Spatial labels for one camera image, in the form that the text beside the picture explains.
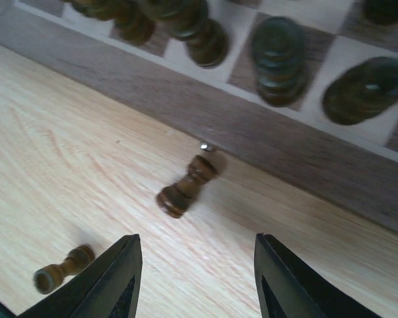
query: chess piece base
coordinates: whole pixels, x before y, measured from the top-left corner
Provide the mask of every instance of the chess piece base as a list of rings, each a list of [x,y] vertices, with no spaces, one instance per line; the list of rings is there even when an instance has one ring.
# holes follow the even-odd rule
[[[303,94],[306,87],[307,74],[303,72],[298,76],[295,85],[284,91],[271,89],[264,86],[262,83],[257,83],[258,95],[273,107],[285,107],[296,101],[301,94]]]
[[[204,32],[205,45],[196,47],[191,41],[187,41],[186,49],[190,58],[201,68],[214,68],[220,65],[228,54],[229,40],[223,28],[214,20],[208,19],[209,31]]]
[[[191,199],[183,196],[175,185],[170,185],[162,189],[156,196],[155,201],[162,211],[175,219],[179,219],[189,208]]]
[[[119,30],[119,36],[132,45],[142,45],[149,41],[155,31],[155,24],[153,21],[147,19],[143,21],[143,25],[133,28],[123,28]]]

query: chessboard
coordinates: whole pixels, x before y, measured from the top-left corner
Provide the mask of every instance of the chessboard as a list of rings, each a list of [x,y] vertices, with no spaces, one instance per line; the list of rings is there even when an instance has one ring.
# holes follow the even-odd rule
[[[208,6],[230,38],[226,59],[212,69],[198,67],[161,25],[133,46],[112,21],[87,18],[61,0],[0,0],[0,44],[398,232],[398,102],[352,126],[329,121],[321,102],[352,66],[398,58],[398,23],[367,21],[360,0]],[[301,98],[282,108],[258,96],[250,58],[254,28],[276,16],[302,26],[310,73]]]

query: wooden border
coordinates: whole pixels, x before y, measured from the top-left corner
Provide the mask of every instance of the wooden border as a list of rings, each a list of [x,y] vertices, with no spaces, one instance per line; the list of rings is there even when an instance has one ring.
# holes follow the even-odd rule
[[[11,0],[0,0],[0,44],[398,232],[396,162],[15,8]]]

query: light wood surface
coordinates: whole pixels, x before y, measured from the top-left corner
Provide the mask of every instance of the light wood surface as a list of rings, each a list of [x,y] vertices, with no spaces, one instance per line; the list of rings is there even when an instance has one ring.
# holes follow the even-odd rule
[[[183,218],[161,213],[154,196],[197,153],[197,140],[0,47],[0,300],[20,313],[43,297],[35,270],[139,233],[137,317],[260,317],[264,232],[398,317],[398,235],[239,160]]]

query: brown chess piece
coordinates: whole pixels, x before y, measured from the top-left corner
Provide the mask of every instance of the brown chess piece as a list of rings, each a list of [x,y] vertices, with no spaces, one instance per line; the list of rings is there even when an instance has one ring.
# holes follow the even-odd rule
[[[155,30],[155,23],[133,0],[72,0],[72,6],[86,17],[113,19],[120,37],[132,45],[145,43]]]
[[[251,41],[258,94],[275,107],[296,100],[306,83],[304,34],[284,17],[263,21]]]
[[[132,45],[148,41],[155,31],[155,23],[140,10],[137,2],[123,2],[114,16],[119,36]]]
[[[201,148],[214,151],[211,146]],[[197,155],[189,163],[187,174],[175,184],[164,187],[156,196],[156,202],[165,213],[178,219],[196,200],[202,186],[217,175],[216,167],[204,156]]]
[[[398,101],[398,59],[371,58],[343,73],[324,92],[326,116],[355,125],[378,116]]]
[[[74,248],[63,263],[48,265],[34,273],[35,288],[43,294],[53,292],[62,285],[66,276],[79,274],[94,258],[94,252],[88,245]]]
[[[377,25],[392,25],[398,22],[398,0],[365,0],[363,14]]]
[[[168,33],[186,43],[188,55],[202,68],[213,68],[228,53],[228,37],[221,25],[208,18],[206,0],[139,0],[150,19],[166,26]]]

